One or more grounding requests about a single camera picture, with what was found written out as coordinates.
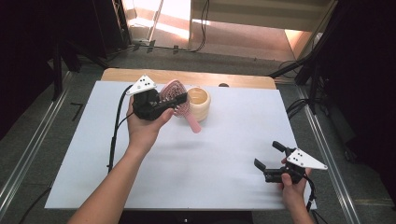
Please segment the hand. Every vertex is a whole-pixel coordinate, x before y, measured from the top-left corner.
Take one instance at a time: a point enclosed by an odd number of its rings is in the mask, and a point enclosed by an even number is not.
[[[129,107],[127,111],[127,116],[133,113],[134,109],[132,107],[132,102],[134,97],[131,96],[129,101]],[[142,156],[146,156],[151,147],[154,145],[157,139],[158,133],[161,127],[170,119],[174,114],[174,110],[169,108],[165,110],[159,118],[154,121],[144,120],[138,118],[135,114],[130,116],[128,120],[128,132],[129,132],[129,145],[128,151],[133,151],[141,153]]]
[[[307,175],[311,173],[311,169],[305,169]],[[297,184],[292,184],[291,177],[289,174],[282,174],[282,182],[280,187],[283,189],[283,204],[286,208],[293,212],[299,211],[302,207],[305,208],[304,202],[304,190],[306,179],[302,178]]]

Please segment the hairbrush handle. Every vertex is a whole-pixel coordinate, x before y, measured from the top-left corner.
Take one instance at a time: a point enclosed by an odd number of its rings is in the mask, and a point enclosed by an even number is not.
[[[186,118],[187,122],[190,124],[190,127],[194,133],[198,133],[201,131],[201,125],[192,115],[192,113],[187,113],[184,118]]]

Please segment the hairbrush bristles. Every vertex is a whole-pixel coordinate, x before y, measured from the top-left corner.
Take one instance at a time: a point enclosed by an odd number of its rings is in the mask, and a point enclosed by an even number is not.
[[[164,99],[174,99],[178,95],[186,93],[186,89],[184,85],[181,84],[178,80],[172,80],[166,84],[160,92],[160,100]],[[190,112],[190,100],[187,98],[187,101],[183,104],[178,105],[175,108],[175,116],[184,117],[187,122],[190,124],[190,127],[194,133],[198,133],[201,131],[201,126],[196,121],[195,117]]]

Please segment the wooden table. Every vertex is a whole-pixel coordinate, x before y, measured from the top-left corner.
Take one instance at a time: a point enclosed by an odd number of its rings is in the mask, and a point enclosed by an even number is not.
[[[187,85],[218,86],[221,83],[226,83],[230,87],[276,90],[275,82],[271,77],[254,77],[153,69],[108,68],[103,73],[101,80],[135,82],[145,74],[158,83],[167,83],[172,79],[178,79],[181,83]]]

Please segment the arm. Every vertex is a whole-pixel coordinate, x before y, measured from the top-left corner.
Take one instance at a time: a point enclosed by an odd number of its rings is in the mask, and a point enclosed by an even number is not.
[[[133,97],[127,114],[133,112]],[[129,145],[120,161],[68,223],[118,223],[143,159],[157,139],[161,127],[172,117],[168,109],[154,121],[128,118]]]
[[[306,169],[305,172],[309,175],[311,169]],[[298,184],[292,184],[290,175],[282,174],[282,182],[283,204],[285,204],[286,208],[290,211],[293,223],[313,224],[314,222],[306,211],[304,202],[306,179],[302,178]]]

